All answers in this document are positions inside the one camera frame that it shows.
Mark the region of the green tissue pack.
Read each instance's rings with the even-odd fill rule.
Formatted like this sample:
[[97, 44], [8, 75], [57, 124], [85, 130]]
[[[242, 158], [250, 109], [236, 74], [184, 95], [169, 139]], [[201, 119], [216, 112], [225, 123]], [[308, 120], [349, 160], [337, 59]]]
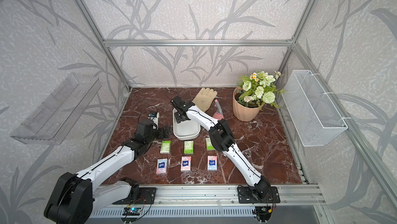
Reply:
[[171, 152], [171, 141], [162, 141], [160, 154], [169, 154]]
[[206, 149], [208, 151], [214, 151], [215, 148], [212, 145], [211, 139], [210, 138], [206, 138]]
[[194, 142], [193, 141], [185, 141], [184, 142], [184, 154], [190, 155], [194, 153]]

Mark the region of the pink blue Tempo pack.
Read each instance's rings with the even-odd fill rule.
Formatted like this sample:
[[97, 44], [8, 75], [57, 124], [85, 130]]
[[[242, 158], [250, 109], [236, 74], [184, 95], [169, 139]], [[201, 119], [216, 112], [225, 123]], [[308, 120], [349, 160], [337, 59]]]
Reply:
[[158, 159], [157, 160], [157, 167], [156, 167], [156, 174], [166, 174], [168, 169], [168, 159]]

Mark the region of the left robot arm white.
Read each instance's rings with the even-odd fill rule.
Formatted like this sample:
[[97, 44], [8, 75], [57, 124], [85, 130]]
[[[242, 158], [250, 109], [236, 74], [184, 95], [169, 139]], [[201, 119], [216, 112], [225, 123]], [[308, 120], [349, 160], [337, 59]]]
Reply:
[[169, 137], [169, 126], [158, 127], [151, 119], [139, 121], [134, 136], [111, 154], [77, 173], [66, 172], [57, 181], [44, 217], [57, 224], [83, 224], [96, 211], [118, 201], [143, 199], [139, 183], [130, 178], [102, 186], [116, 171], [143, 156], [153, 141]]

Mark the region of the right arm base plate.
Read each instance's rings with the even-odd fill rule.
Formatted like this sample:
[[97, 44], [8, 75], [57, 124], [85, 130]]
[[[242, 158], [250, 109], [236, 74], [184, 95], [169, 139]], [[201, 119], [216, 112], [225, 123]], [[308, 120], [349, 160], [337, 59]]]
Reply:
[[238, 185], [237, 187], [239, 203], [267, 203], [278, 204], [281, 202], [277, 187], [272, 186], [266, 193], [258, 193], [252, 187]]

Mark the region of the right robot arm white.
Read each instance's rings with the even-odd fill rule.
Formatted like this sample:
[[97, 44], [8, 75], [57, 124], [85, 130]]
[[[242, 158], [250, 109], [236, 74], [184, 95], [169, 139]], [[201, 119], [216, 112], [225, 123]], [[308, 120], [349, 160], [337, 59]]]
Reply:
[[227, 156], [243, 175], [252, 194], [259, 200], [270, 191], [270, 182], [261, 175], [239, 149], [234, 134], [225, 119], [215, 119], [200, 110], [192, 101], [184, 101], [179, 96], [171, 100], [178, 123], [192, 120], [208, 131], [212, 146]]

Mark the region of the pink tissue pack hidden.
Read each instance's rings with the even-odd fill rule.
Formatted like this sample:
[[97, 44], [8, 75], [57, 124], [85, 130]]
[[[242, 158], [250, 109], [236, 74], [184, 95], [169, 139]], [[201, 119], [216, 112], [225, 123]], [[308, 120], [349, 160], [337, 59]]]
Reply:
[[217, 171], [218, 157], [217, 156], [208, 156], [207, 157], [207, 170], [208, 171]]

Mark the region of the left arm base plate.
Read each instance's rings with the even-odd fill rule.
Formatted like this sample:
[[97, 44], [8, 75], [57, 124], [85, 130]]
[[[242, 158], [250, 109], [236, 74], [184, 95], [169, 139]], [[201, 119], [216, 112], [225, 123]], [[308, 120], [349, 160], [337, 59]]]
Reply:
[[157, 189], [155, 187], [139, 188], [138, 193], [133, 193], [124, 200], [124, 204], [153, 204]]

